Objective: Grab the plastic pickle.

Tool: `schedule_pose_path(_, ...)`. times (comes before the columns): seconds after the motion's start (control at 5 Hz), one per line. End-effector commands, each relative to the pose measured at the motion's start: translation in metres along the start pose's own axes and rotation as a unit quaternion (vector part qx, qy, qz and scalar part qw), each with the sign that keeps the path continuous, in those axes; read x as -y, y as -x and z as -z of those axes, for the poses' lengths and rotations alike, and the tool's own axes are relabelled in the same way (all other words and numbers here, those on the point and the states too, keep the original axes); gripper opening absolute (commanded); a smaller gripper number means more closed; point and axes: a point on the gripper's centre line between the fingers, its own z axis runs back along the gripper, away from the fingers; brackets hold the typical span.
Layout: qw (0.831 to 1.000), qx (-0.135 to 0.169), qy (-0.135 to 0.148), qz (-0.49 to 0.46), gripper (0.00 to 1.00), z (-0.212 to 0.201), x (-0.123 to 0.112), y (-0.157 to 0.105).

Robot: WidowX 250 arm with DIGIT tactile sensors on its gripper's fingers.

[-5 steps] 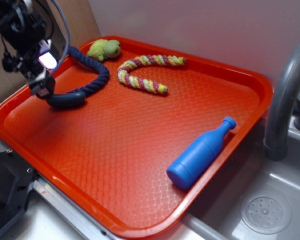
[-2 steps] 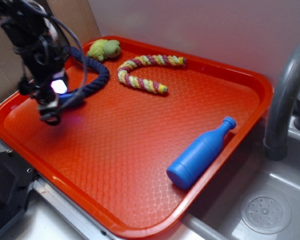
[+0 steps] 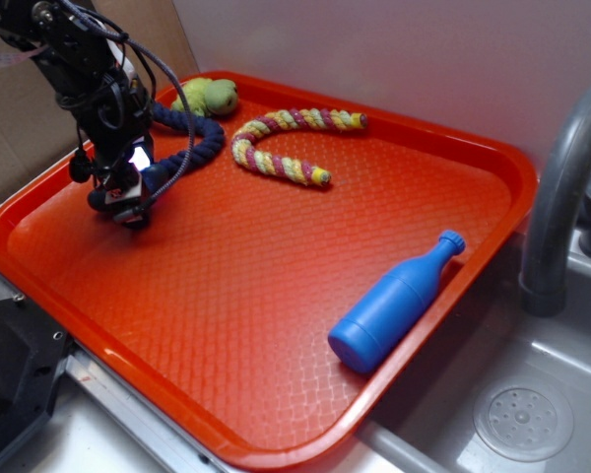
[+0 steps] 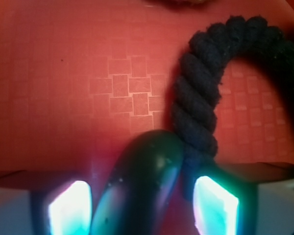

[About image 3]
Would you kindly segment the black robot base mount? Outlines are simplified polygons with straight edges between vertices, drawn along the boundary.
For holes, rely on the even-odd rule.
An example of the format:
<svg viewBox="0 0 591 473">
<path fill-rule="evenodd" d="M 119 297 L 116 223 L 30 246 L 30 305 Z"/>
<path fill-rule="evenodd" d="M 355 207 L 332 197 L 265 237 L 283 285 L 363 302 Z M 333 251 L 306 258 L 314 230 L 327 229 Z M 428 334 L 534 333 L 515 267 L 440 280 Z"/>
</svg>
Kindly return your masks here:
<svg viewBox="0 0 591 473">
<path fill-rule="evenodd" d="M 70 345 L 33 301 L 0 301 L 0 466 L 52 417 Z"/>
</svg>

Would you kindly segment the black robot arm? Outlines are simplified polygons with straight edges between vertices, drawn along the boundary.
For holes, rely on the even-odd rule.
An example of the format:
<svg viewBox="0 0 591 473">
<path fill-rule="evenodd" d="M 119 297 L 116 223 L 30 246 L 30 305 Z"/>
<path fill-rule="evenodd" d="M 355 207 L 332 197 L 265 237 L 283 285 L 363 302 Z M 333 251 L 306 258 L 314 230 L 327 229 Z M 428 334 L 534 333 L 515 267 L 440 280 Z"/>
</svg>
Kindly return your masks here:
<svg viewBox="0 0 591 473">
<path fill-rule="evenodd" d="M 133 163 L 153 152 L 154 95 L 132 71 L 120 34 L 69 1 L 0 1 L 0 37 L 33 61 L 55 92 L 58 106 L 77 123 L 79 148 L 70 178 L 94 186 L 89 205 L 130 229 L 149 222 L 142 209 L 154 189 Z"/>
</svg>

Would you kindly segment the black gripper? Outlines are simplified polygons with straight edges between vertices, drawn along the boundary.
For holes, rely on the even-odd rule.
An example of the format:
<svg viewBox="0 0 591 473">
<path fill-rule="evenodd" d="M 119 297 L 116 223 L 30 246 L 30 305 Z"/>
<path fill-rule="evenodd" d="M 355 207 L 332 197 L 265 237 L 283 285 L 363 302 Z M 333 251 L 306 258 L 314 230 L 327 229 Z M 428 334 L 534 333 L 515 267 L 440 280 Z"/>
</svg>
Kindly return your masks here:
<svg viewBox="0 0 591 473">
<path fill-rule="evenodd" d="M 70 177 L 83 183 L 93 178 L 99 187 L 89 193 L 89 206 L 130 230 L 150 223 L 147 210 L 136 208 L 148 197 L 142 172 L 154 163 L 152 147 L 137 141 L 148 134 L 151 96 L 136 76 L 118 63 L 104 71 L 83 74 L 60 68 L 55 86 L 57 103 L 75 118 L 78 131 L 94 146 L 89 158 L 79 150 L 69 165 Z"/>
</svg>

